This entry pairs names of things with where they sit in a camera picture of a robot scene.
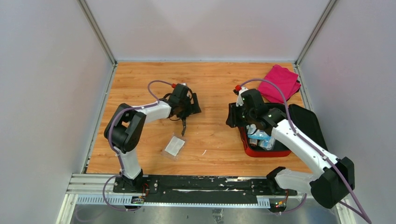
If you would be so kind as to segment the brown medicine bottle orange cap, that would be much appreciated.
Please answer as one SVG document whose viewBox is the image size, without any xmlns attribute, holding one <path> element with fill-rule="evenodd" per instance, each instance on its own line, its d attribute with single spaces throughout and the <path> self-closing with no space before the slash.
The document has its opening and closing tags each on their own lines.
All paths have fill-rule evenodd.
<svg viewBox="0 0 396 224">
<path fill-rule="evenodd" d="M 255 147 L 258 144 L 258 140 L 249 138 L 249 144 L 251 147 Z"/>
</svg>

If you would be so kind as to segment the black handled scissors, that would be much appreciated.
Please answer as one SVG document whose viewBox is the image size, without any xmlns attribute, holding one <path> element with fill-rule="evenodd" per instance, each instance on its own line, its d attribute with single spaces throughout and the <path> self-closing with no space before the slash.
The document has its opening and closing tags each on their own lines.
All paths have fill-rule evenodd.
<svg viewBox="0 0 396 224">
<path fill-rule="evenodd" d="M 181 118 L 181 121 L 182 121 L 182 125 L 183 125 L 181 135 L 184 136 L 185 132 L 186 132 L 186 128 L 187 128 L 186 118 Z"/>
</svg>

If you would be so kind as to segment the red black medicine kit case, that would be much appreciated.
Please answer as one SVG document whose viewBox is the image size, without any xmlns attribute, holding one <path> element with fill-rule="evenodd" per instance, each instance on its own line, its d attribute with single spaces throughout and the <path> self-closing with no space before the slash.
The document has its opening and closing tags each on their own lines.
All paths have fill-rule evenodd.
<svg viewBox="0 0 396 224">
<path fill-rule="evenodd" d="M 293 152 L 304 162 L 318 163 L 319 158 L 327 156 L 334 159 L 327 150 L 316 114 L 296 104 L 266 103 L 270 109 L 280 110 L 280 122 L 271 130 L 263 130 L 275 140 L 273 150 L 266 151 L 257 144 L 251 147 L 247 128 L 237 127 L 245 153 L 250 157 L 284 157 Z"/>
</svg>

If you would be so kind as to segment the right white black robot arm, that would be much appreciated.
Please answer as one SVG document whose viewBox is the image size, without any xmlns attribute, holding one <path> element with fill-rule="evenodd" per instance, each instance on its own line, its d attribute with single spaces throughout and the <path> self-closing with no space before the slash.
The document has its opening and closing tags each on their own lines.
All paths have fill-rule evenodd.
<svg viewBox="0 0 396 224">
<path fill-rule="evenodd" d="M 354 190 L 354 163 L 328 152 L 287 117 L 287 112 L 268 108 L 256 89 L 236 86 L 235 103 L 229 104 L 226 124 L 231 128 L 255 125 L 285 145 L 310 169 L 311 173 L 277 167 L 267 174 L 267 190 L 273 195 L 290 189 L 313 196 L 327 209 L 340 203 Z"/>
</svg>

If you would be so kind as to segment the clear bag teal header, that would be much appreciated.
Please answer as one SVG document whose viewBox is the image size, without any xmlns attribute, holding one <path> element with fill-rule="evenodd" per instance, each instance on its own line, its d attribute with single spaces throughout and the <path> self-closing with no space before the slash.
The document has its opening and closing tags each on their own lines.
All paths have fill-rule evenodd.
<svg viewBox="0 0 396 224">
<path fill-rule="evenodd" d="M 273 150 L 274 144 L 275 144 L 274 139 L 260 140 L 258 146 L 266 151 L 270 151 Z"/>
</svg>

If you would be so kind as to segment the clear bag white gauze pad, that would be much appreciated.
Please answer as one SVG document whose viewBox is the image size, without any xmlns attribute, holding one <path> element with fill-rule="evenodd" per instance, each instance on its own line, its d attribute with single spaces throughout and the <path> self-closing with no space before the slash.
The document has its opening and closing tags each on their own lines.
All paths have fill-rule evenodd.
<svg viewBox="0 0 396 224">
<path fill-rule="evenodd" d="M 183 152 L 186 142 L 187 139 L 184 136 L 173 133 L 167 145 L 161 151 L 161 155 L 170 160 L 177 161 L 181 157 L 180 154 Z"/>
</svg>

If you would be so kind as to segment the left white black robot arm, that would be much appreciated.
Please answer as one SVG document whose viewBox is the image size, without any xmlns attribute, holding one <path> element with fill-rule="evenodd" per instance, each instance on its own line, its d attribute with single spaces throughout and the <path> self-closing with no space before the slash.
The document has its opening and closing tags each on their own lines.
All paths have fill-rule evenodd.
<svg viewBox="0 0 396 224">
<path fill-rule="evenodd" d="M 122 103 L 107 124 L 104 137 L 115 152 L 120 163 L 120 172 L 115 183 L 132 193 L 144 186 L 143 170 L 138 162 L 136 147 L 144 125 L 160 119 L 176 117 L 186 129 L 186 119 L 201 113 L 198 96 L 185 84 L 170 84 L 173 91 L 155 102 L 130 106 Z"/>
</svg>

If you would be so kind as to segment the blue white mask packet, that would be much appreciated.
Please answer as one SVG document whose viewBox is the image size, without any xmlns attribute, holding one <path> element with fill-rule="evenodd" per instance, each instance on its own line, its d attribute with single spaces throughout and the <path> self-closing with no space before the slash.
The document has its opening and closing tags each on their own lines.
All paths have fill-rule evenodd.
<svg viewBox="0 0 396 224">
<path fill-rule="evenodd" d="M 246 126 L 247 128 L 247 137 L 248 139 L 257 139 L 258 143 L 260 140 L 269 140 L 271 137 L 264 132 L 263 130 L 259 130 L 254 124 Z"/>
</svg>

